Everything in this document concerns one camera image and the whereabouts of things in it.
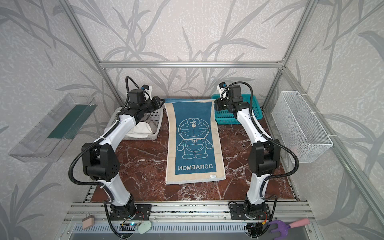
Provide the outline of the white perforated plastic basket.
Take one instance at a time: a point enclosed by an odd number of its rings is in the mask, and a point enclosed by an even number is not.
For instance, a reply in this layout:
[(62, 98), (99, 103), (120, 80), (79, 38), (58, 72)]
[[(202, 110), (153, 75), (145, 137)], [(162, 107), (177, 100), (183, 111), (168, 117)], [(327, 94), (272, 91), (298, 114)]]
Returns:
[(123, 140), (156, 140), (163, 119), (163, 108), (160, 108), (150, 114), (145, 114), (140, 122), (132, 130), (130, 130)]

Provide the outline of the blue beige Doraemon towel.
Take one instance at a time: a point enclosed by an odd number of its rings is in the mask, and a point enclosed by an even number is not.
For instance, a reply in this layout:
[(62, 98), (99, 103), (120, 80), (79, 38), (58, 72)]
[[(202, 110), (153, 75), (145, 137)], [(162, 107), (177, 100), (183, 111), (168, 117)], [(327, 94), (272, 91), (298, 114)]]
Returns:
[(213, 100), (165, 104), (169, 121), (166, 184), (226, 179)]

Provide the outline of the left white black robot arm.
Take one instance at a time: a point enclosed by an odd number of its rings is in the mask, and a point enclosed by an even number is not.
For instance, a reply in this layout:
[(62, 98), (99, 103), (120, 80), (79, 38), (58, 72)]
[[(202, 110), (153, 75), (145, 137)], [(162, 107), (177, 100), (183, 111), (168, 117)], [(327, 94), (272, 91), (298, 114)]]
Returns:
[[(82, 151), (75, 157), (69, 167), (68, 176), (72, 183), (79, 186), (100, 186), (110, 197), (113, 211), (132, 215), (136, 212), (134, 198), (124, 186), (119, 175), (120, 162), (116, 155), (116, 148), (146, 115), (160, 109), (166, 101), (154, 96), (149, 100), (130, 103), (117, 112), (115, 123), (106, 133), (92, 143), (85, 143)], [(74, 177), (74, 168), (82, 160), (83, 171), (91, 182), (82, 182)]]

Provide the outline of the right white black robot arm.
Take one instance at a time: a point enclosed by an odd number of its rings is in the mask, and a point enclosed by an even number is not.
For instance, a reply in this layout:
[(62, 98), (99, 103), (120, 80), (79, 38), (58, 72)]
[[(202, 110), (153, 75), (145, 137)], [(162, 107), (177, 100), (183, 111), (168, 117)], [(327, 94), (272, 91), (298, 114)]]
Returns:
[[(216, 111), (227, 110), (232, 113), (245, 129), (251, 144), (251, 152), (248, 158), (249, 168), (252, 172), (251, 185), (245, 200), (246, 207), (255, 209), (262, 206), (267, 200), (265, 197), (269, 180), (285, 178), (293, 175), (299, 169), (299, 158), (289, 148), (278, 140), (273, 140), (262, 128), (253, 115), (251, 105), (247, 102), (233, 102), (230, 100), (215, 100)], [(290, 154), (295, 161), (294, 168), (285, 174), (275, 175), (274, 172), (280, 164), (281, 150)]]

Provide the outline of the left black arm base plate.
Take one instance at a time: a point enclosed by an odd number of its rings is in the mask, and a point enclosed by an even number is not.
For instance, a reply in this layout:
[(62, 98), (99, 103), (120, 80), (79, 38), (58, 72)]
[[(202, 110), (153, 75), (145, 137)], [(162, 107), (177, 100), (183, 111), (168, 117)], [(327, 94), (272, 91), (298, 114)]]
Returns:
[(151, 210), (151, 204), (136, 204), (134, 206), (121, 207), (111, 205), (111, 213), (109, 214), (109, 217), (111, 221), (147, 221), (150, 218)]

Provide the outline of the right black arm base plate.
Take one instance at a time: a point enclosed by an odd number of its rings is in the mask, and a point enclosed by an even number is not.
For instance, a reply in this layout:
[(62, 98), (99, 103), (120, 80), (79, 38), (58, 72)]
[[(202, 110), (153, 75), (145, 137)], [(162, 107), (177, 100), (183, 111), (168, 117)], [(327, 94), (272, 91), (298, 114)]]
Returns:
[(265, 221), (271, 218), (271, 211), (266, 203), (253, 205), (249, 202), (229, 202), (228, 207), (232, 220)]

